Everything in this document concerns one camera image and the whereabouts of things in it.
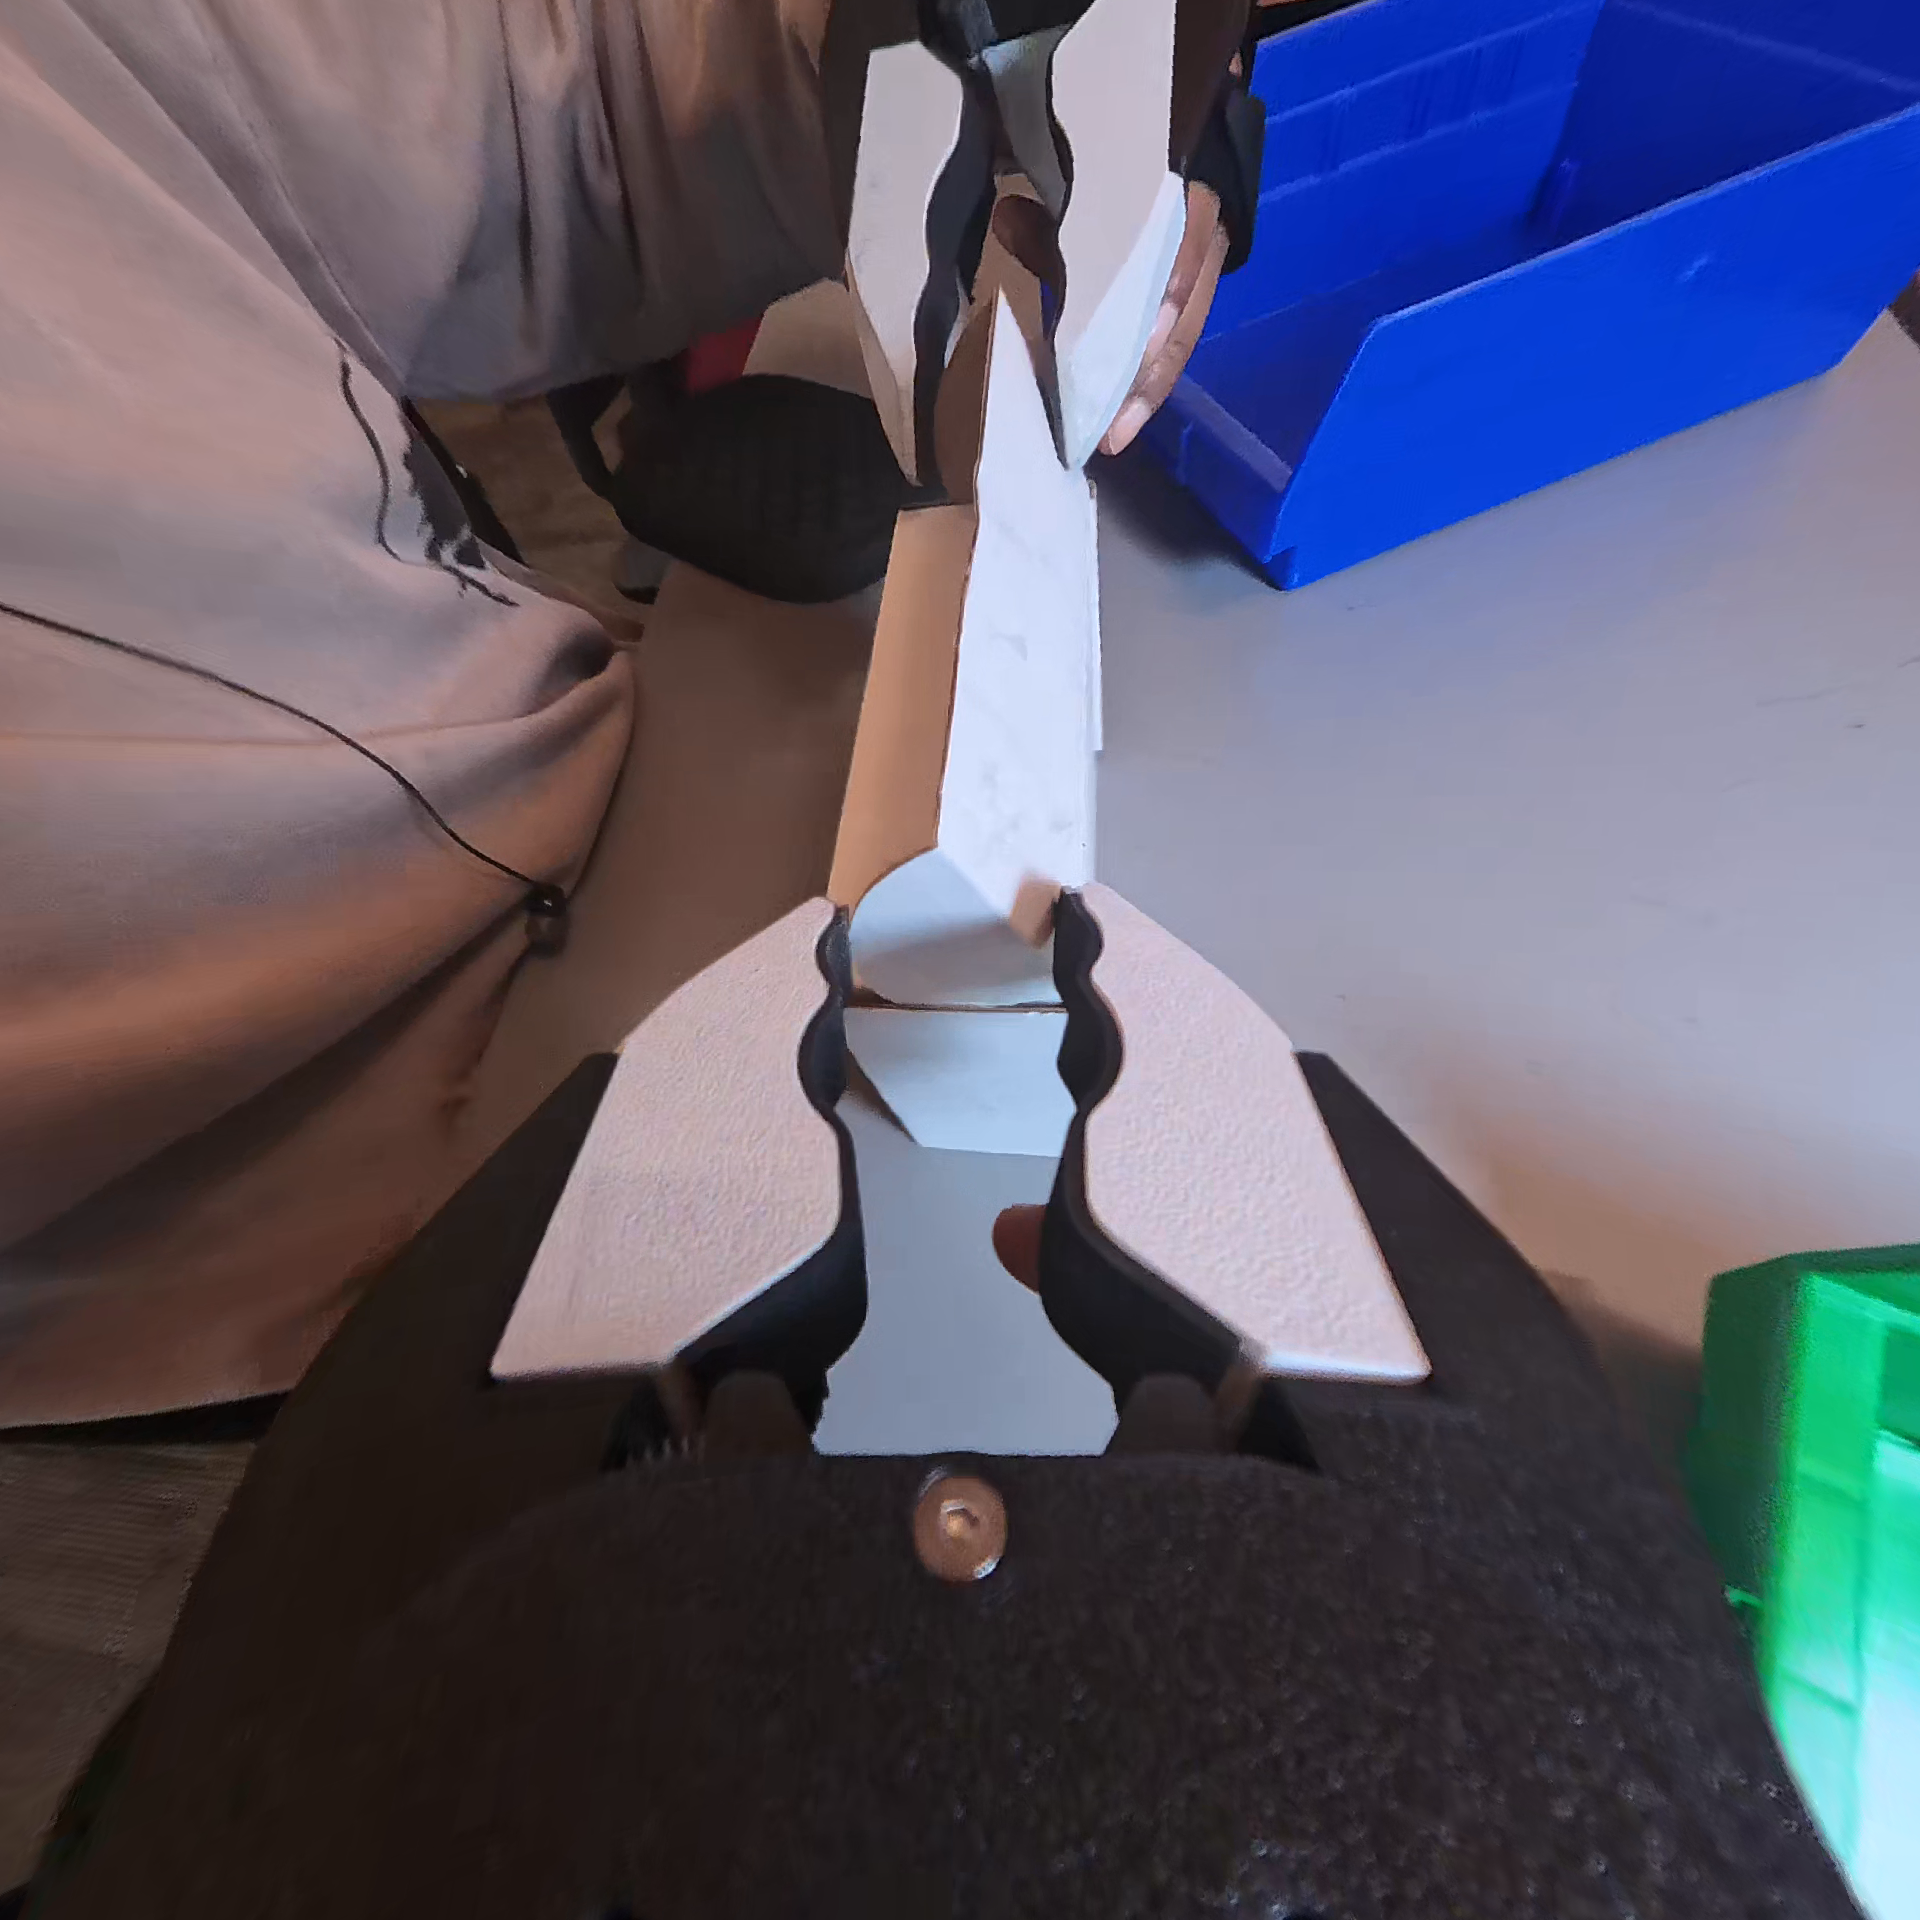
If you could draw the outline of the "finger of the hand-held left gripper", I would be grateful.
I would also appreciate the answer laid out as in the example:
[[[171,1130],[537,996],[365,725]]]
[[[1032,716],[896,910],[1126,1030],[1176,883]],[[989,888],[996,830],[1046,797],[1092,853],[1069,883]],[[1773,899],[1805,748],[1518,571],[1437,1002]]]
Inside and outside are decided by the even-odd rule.
[[[1062,466],[1086,468],[1173,342],[1189,197],[1167,163],[1176,6],[1061,4],[1043,127],[1061,190],[1039,276],[1043,388]]]
[[[972,307],[995,188],[984,79],[918,38],[867,61],[845,283],[880,429],[915,490],[942,485],[936,404]]]

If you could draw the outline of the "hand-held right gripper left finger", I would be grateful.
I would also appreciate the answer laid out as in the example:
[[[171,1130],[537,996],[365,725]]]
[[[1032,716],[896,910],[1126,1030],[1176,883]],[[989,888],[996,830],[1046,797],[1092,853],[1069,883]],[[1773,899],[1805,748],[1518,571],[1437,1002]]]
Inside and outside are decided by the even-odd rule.
[[[499,1382],[774,1375],[800,1418],[869,1312],[848,916],[816,896],[623,1037],[491,1355]]]

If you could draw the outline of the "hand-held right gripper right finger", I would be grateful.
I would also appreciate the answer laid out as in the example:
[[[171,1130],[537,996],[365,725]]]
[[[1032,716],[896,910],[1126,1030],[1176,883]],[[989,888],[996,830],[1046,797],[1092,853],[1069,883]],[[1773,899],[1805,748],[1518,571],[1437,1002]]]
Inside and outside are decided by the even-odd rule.
[[[1420,1390],[1430,1359],[1281,1027],[1110,886],[1061,892],[1072,1115],[1039,1303],[1124,1413],[1185,1381],[1227,1413],[1287,1382]]]

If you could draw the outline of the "blue plastic bin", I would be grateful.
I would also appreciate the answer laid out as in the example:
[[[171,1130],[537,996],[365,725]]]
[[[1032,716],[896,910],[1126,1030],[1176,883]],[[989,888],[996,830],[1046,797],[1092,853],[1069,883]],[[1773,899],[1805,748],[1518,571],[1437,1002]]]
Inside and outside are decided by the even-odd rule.
[[[1827,374],[1916,271],[1916,2],[1295,6],[1252,93],[1139,448],[1281,589]]]

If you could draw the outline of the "white cardboard box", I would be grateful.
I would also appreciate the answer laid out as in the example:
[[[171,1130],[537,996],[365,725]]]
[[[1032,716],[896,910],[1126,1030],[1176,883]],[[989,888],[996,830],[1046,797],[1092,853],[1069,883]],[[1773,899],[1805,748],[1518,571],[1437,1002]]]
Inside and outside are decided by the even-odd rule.
[[[972,495],[899,515],[828,896],[848,1046],[923,1148],[1054,1158],[1072,1111],[1052,912],[1092,880],[1096,508],[996,294]]]

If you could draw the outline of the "green plastic bin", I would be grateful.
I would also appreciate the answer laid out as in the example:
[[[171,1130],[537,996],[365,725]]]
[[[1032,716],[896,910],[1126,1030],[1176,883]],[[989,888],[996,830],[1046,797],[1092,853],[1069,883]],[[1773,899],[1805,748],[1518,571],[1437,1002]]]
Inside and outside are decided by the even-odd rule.
[[[1917,1247],[1718,1274],[1687,1491],[1861,1908],[1917,1916]]]

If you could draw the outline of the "person's left hand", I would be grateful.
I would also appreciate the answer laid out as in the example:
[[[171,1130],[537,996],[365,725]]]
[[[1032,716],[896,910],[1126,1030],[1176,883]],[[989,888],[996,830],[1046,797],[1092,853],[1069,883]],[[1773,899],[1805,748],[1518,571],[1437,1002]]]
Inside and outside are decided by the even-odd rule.
[[[1110,458],[1124,452],[1176,387],[1208,319],[1229,248],[1231,238],[1217,194],[1207,183],[1189,180],[1183,238],[1173,258],[1158,316],[1148,333],[1135,379],[1096,445],[1099,452]]]

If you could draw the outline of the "black round mat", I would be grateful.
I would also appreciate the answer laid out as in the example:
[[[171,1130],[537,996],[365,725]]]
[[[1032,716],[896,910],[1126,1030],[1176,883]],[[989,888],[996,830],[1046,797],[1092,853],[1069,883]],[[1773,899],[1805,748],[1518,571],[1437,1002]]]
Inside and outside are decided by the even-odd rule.
[[[876,584],[912,486],[870,398],[743,374],[643,415],[609,474],[623,530],[673,562],[784,605]]]

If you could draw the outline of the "person in grey shirt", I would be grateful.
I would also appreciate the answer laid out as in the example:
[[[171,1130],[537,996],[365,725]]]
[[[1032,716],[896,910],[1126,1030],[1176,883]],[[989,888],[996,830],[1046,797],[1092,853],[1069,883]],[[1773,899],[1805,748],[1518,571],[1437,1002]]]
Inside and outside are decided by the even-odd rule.
[[[828,4],[5,4],[6,1428],[278,1395],[460,1182],[628,652],[415,410],[831,271]]]

